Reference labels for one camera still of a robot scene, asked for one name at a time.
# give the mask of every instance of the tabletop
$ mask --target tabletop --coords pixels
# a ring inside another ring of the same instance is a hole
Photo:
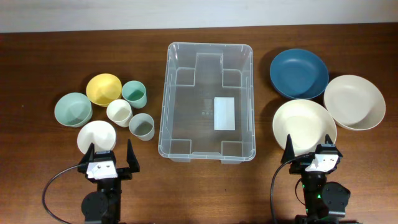
[[[239,165],[220,161],[173,162],[159,155],[167,47],[170,43],[248,44],[254,54],[254,109],[257,154]],[[301,48],[326,63],[331,78],[353,74],[373,82],[386,101],[382,123],[368,131],[337,127],[336,146],[344,158],[328,180],[351,191],[345,220],[395,223],[398,219],[398,24],[269,26],[212,29],[109,30],[0,35],[0,223],[55,223],[43,209],[46,182],[77,164],[79,128],[54,117],[56,102],[70,92],[85,93],[88,81],[112,73],[122,83],[138,80],[148,103],[134,113],[155,121],[151,141],[114,125],[117,167],[126,166],[131,139],[141,171],[122,183],[121,221],[126,223],[271,223],[271,178],[283,150],[272,133],[272,118],[288,100],[269,79],[272,59]],[[314,99],[322,104],[322,96]],[[109,121],[93,105],[94,120]],[[279,220],[305,214],[295,198],[299,176],[283,169],[275,183]],[[46,201],[59,217],[83,223],[81,201],[96,185],[77,171],[49,188]],[[298,195],[303,199],[302,191]]]

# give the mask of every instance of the white rectangular label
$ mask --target white rectangular label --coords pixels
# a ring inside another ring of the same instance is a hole
[[[235,99],[214,97],[214,130],[235,130]]]

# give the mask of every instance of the white wall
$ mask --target white wall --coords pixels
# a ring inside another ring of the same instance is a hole
[[[0,0],[0,32],[398,22],[398,0]]]

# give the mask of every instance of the white plate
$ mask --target white plate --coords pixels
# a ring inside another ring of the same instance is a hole
[[[108,122],[92,121],[86,124],[77,136],[77,146],[83,154],[94,143],[95,151],[110,151],[116,145],[116,131]]]
[[[296,156],[315,151],[325,142],[326,134],[336,142],[337,129],[329,112],[310,100],[292,100],[275,113],[272,129],[276,141],[285,149],[287,135],[292,137]]]
[[[356,75],[333,79],[323,102],[338,125],[355,131],[374,128],[386,113],[386,102],[379,89]]]

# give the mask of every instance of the teal cup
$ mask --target teal cup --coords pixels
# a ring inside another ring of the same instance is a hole
[[[139,81],[129,81],[124,84],[122,96],[133,108],[140,109],[147,104],[145,86]]]
[[[60,124],[76,128],[85,125],[91,119],[93,110],[86,95],[69,93],[55,105],[54,114]]]

